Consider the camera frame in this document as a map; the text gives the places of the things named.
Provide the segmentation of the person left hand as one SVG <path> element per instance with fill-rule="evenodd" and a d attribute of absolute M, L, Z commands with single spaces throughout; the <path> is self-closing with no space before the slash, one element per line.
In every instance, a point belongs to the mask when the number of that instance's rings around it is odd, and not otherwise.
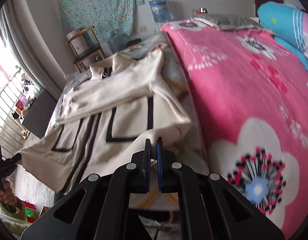
<path fill-rule="evenodd" d="M 16 214 L 18 212 L 20 200 L 11 189 L 10 182 L 5 181 L 3 188 L 0 188 L 0 204 L 9 213 Z"/>

